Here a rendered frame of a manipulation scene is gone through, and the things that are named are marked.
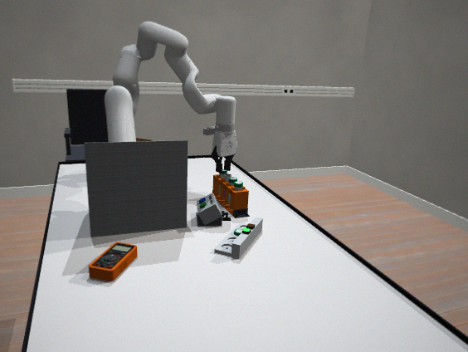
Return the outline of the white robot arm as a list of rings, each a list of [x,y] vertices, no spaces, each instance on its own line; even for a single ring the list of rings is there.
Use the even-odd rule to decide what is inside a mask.
[[[200,92],[195,84],[199,70],[186,53],[188,39],[157,23],[143,22],[139,26],[137,44],[121,50],[113,75],[114,86],[105,93],[108,142],[136,141],[134,117],[139,102],[139,67],[141,61],[156,55],[159,43],[166,46],[165,60],[182,82],[187,103],[200,115],[217,112],[216,126],[203,128],[203,134],[234,131],[236,99]]]

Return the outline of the orange handheld multimeter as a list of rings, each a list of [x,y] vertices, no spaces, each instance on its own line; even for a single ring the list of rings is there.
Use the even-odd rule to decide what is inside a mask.
[[[137,246],[116,242],[89,265],[91,278],[114,281],[137,257]]]

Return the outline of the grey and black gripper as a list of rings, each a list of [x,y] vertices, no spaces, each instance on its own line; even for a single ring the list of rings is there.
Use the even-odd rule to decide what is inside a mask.
[[[224,169],[231,170],[231,161],[236,154],[236,131],[223,132],[216,130],[213,137],[211,158],[216,163],[216,172],[222,173],[222,157],[226,157],[224,161]],[[218,159],[219,157],[219,159]]]

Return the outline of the dark grey angle bracket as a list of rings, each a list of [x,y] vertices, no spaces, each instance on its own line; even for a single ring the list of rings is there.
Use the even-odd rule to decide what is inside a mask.
[[[244,213],[238,213],[238,211],[242,211],[244,210],[245,212]],[[250,215],[246,215],[246,213],[248,213],[248,208],[243,208],[243,209],[236,209],[236,210],[233,210],[233,217],[234,218],[243,218],[243,217],[249,217]],[[238,214],[238,217],[236,217],[236,214]]]

